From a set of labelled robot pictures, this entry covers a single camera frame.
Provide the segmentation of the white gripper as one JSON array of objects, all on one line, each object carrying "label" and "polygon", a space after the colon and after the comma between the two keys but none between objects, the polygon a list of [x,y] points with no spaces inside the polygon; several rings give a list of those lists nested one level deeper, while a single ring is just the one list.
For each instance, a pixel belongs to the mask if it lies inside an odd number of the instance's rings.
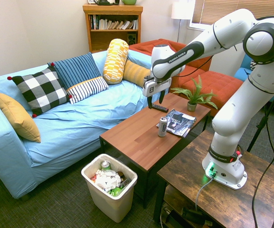
[{"label": "white gripper", "polygon": [[152,76],[146,76],[143,80],[143,95],[147,97],[148,108],[152,109],[152,96],[160,92],[159,103],[162,104],[165,91],[171,85],[171,78],[163,82],[158,82],[158,79]]}]

